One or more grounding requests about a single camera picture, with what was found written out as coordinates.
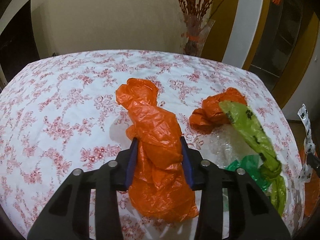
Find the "white tablecloth with red flowers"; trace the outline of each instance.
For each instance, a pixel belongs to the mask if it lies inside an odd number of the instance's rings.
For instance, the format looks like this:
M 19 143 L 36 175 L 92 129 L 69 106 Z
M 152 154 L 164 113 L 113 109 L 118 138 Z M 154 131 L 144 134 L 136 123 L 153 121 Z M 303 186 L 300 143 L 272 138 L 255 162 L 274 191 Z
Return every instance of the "white tablecloth with red flowers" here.
M 75 168 L 98 169 L 130 146 L 131 124 L 115 101 L 128 78 L 151 80 L 158 104 L 176 114 L 190 147 L 208 157 L 208 138 L 188 124 L 204 98 L 238 89 L 271 138 L 287 186 L 283 220 L 290 232 L 302 223 L 301 161 L 290 127 L 253 73 L 197 57 L 153 51 L 101 50 L 61 55 L 28 64 L 0 94 L 0 202 L 27 236 L 33 222 Z M 197 205 L 200 193 L 196 194 Z M 124 239 L 193 239 L 197 218 L 167 224 L 142 217 L 127 193 L 118 193 Z M 90 207 L 94 236 L 94 193 Z

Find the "wall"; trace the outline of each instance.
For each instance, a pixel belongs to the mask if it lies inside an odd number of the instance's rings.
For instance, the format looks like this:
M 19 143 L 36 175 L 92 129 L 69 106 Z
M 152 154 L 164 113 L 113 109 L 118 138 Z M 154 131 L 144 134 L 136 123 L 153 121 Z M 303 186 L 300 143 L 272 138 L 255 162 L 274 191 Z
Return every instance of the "wall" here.
M 12 0 L 0 33 L 28 0 Z M 177 0 L 31 0 L 34 37 L 41 58 L 96 49 L 178 52 Z
M 315 61 L 316 57 L 320 57 L 320 31 L 309 67 L 296 91 L 282 109 L 286 119 L 300 120 L 297 112 L 302 104 L 306 105 L 311 121 L 320 117 L 320 59 Z
M 263 0 L 239 0 L 223 63 L 242 67 L 251 47 Z

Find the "round table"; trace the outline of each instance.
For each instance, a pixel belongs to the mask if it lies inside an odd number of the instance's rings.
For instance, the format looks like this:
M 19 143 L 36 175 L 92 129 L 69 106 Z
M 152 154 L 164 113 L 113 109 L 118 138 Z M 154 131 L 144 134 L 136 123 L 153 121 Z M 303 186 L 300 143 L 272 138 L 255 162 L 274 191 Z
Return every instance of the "round table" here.
M 208 96 L 238 89 L 271 138 L 287 186 L 283 220 L 292 233 L 302 223 L 301 161 L 281 109 L 253 73 L 197 57 L 141 50 L 73 53 L 28 64 L 0 94 L 0 201 L 27 236 L 33 222 L 75 168 L 98 169 L 129 148 L 131 124 L 115 101 L 128 78 L 151 80 L 158 104 L 176 114 L 190 147 L 210 158 L 208 136 L 193 131 L 188 118 Z M 125 239 L 193 239 L 197 218 L 167 224 L 142 217 L 127 193 L 117 193 Z M 197 205 L 200 195 L 196 194 Z M 94 193 L 90 235 L 94 237 Z

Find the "orange plastic bag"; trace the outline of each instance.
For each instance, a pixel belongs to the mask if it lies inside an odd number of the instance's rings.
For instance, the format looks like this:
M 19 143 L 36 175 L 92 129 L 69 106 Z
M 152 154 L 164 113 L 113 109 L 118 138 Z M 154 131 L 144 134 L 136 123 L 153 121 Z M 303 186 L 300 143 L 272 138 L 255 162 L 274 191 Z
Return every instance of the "orange plastic bag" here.
M 197 216 L 198 209 L 181 165 L 180 126 L 174 113 L 157 106 L 157 94 L 151 81 L 135 78 L 116 90 L 133 122 L 126 134 L 139 140 L 129 197 L 143 216 L 180 222 Z
M 247 105 L 244 96 L 237 89 L 228 88 L 226 92 L 207 97 L 202 101 L 202 108 L 194 110 L 189 118 L 191 128 L 200 133 L 209 134 L 213 128 L 230 123 L 219 107 L 219 102 L 225 100 Z

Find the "vase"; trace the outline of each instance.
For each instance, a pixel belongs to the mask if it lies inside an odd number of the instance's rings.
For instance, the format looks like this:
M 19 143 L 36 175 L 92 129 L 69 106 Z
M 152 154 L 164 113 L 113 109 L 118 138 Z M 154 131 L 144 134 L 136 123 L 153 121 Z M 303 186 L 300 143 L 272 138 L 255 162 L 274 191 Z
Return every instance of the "vase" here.
M 200 57 L 215 20 L 184 14 L 181 22 L 184 31 L 181 34 L 180 53 Z

